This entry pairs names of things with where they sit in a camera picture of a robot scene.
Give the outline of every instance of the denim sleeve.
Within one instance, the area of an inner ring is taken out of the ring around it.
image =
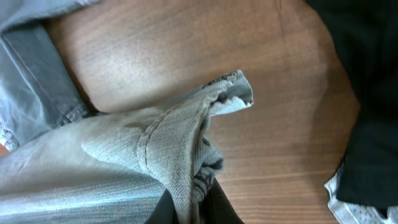
[[[37,19],[92,1],[0,2],[0,143],[9,150],[89,115]]]

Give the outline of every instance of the light blue denim fabric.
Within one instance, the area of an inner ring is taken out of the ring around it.
[[[382,217],[374,207],[356,205],[337,200],[337,190],[340,184],[342,167],[325,184],[329,193],[328,207],[341,224],[395,224],[398,223],[398,207],[387,210],[387,218]]]
[[[60,56],[36,20],[89,3],[0,1],[0,143],[9,150],[88,116]]]

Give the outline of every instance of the brown wooden surface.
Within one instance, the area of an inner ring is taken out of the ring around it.
[[[215,117],[218,180],[245,223],[337,223],[324,182],[358,104],[331,37],[301,0],[103,1],[47,24],[100,111],[150,105],[241,69],[252,108]]]

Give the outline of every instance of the gray cloth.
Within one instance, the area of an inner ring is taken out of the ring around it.
[[[383,217],[376,208],[342,202],[336,198],[342,167],[325,184],[329,193],[328,207],[341,224],[395,224],[398,223],[398,207],[390,207],[387,217]]]
[[[90,2],[0,1],[0,143],[9,150],[88,116],[55,47],[35,20]]]
[[[179,222],[199,223],[223,167],[210,118],[251,106],[252,90],[237,71],[172,102],[68,124],[1,158],[0,222],[142,223],[167,189]]]

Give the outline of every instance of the wooden floor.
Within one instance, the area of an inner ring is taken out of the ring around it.
[[[337,223],[323,188],[358,104],[302,0],[102,1],[47,29],[85,99],[133,110],[241,69],[254,106],[215,117],[218,180],[245,223]]]

